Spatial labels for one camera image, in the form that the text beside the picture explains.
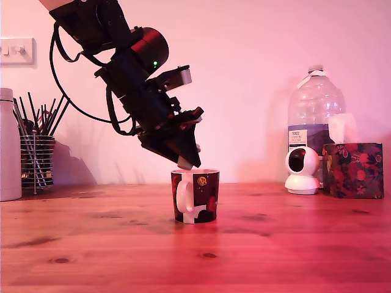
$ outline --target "utensil holder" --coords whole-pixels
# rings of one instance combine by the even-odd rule
[[[53,184],[53,136],[21,136],[21,179],[23,190],[47,189]]]

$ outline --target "white mug handle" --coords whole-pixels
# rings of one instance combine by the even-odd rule
[[[177,187],[177,207],[184,214],[194,209],[194,196],[192,182],[182,180]]]

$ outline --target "pink wall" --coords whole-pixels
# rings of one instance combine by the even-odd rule
[[[343,90],[363,141],[383,142],[391,160],[389,0],[143,0],[120,4],[130,26],[159,30],[170,46],[161,71],[190,64],[193,83],[172,92],[184,109],[202,106],[196,129],[205,167],[221,169],[223,182],[283,181],[287,106],[307,66],[322,63]],[[60,97],[48,50],[53,19],[38,0],[1,0],[2,37],[34,37],[37,63],[3,67],[1,86],[37,103]],[[74,56],[79,48],[65,34]],[[59,78],[74,101],[108,118],[104,83],[96,66],[55,56]],[[116,101],[119,116],[124,117]],[[58,183],[168,182],[175,164],[121,137],[109,125],[69,108],[56,133]],[[386,176],[390,173],[386,164]]]

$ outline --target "floral tissue box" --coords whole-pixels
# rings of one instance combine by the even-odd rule
[[[323,184],[338,198],[384,198],[382,144],[324,145]]]

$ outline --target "security camera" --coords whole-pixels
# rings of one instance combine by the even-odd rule
[[[316,194],[320,184],[313,174],[318,170],[320,160],[313,149],[299,146],[285,157],[285,166],[290,176],[285,187],[291,194]]]

